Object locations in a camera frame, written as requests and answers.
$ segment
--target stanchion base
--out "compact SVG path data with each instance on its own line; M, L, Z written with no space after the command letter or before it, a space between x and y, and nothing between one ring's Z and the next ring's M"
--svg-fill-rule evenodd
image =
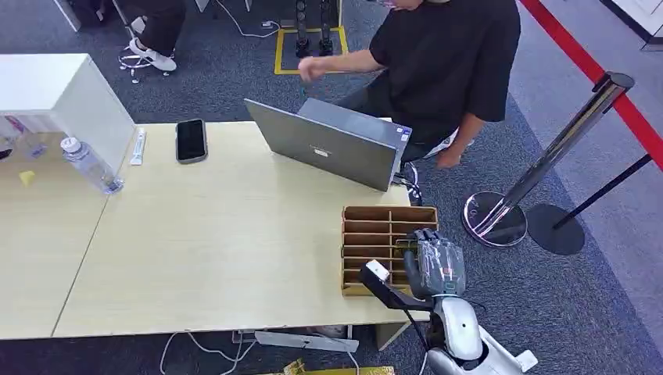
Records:
M502 220L495 225L493 230L483 237L475 232L482 220L488 216L493 207L504 195L492 191L482 191L472 195L463 209L463 225L471 236L485 246L493 248L507 248L522 241L527 234L527 218L522 209L515 206Z
M585 231L571 219L559 229L553 225L568 212L554 205L537 205L527 212L529 236L542 248L557 255L578 254L585 245Z

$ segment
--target man's arm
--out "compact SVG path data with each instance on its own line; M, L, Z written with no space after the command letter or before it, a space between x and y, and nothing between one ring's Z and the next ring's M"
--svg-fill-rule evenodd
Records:
M484 121L477 116L466 113L458 127L458 134L449 148L442 150L437 157L438 168L450 168L461 162L461 155L483 128Z
M309 82L328 72L367 73L383 69L367 49L337 56L307 57L299 62L299 75Z

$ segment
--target bottle cap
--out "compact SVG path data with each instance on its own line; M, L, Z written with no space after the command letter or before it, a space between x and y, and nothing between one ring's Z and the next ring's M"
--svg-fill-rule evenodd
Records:
M71 154L81 149L81 143L76 138L69 137L64 138L63 141L60 142L60 147Z

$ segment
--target man's hand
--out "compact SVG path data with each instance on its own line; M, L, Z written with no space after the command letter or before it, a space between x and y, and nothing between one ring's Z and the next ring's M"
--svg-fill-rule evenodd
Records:
M324 57L305 57L299 62L299 75L305 82L311 82L327 73L323 64Z
M451 147L442 150L437 154L437 167L442 169L457 166L461 163L461 155L463 155L463 150L458 151Z

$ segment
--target shoe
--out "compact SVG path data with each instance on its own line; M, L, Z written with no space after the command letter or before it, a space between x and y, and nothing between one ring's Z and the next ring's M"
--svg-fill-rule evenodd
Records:
M434 149L432 149L428 154L426 154L426 156L424 156L424 159L431 158L431 157L437 155L437 153L442 151L443 149L449 148L449 146L451 146L451 143L453 143L453 140L456 139L456 135L458 135L458 129L456 129L456 131L454 131L453 134L451 134L447 139L442 141L442 143L435 146ZM475 140L474 139L471 140L468 147L472 146L474 143L475 143Z
M137 38L133 38L129 42L129 49L133 53L147 60L158 70L162 70L164 72L172 72L173 70L177 69L177 64L170 57L161 55L160 53L154 51L153 49L148 48L147 51L143 51L142 49L140 49L138 45L136 45L136 39Z

